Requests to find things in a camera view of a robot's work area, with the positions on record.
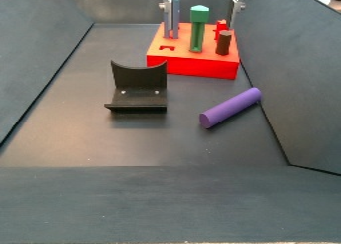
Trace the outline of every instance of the black u-shaped block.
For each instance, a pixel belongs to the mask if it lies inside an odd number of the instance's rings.
[[[167,109],[167,61],[152,67],[130,68],[110,61],[114,81],[110,111]]]

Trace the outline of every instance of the green peg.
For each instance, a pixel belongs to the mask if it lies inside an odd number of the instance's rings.
[[[189,50],[201,52],[201,43],[204,35],[204,24],[208,19],[208,8],[197,5],[189,8],[191,37]]]

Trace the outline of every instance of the red block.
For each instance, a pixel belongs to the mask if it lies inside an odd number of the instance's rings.
[[[189,23],[179,24],[177,39],[163,38],[163,30],[164,24],[160,23],[146,50],[146,66],[157,65],[167,60],[167,72],[169,74],[235,79],[239,66],[239,54],[233,30],[231,30],[229,50],[228,55],[225,56],[220,56],[215,53],[215,25],[204,26],[204,38],[200,53],[188,50],[191,33]]]

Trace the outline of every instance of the gray wall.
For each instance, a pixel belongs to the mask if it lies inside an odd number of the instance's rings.
[[[97,23],[148,24],[161,21],[157,4],[161,0],[73,0],[78,8]],[[209,23],[225,18],[228,0],[180,0],[180,21],[188,22],[189,7],[204,5],[209,8]]]

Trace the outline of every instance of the purple foam roll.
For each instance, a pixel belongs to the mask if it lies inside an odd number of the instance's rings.
[[[251,88],[199,114],[199,122],[211,128],[260,100],[260,90]]]

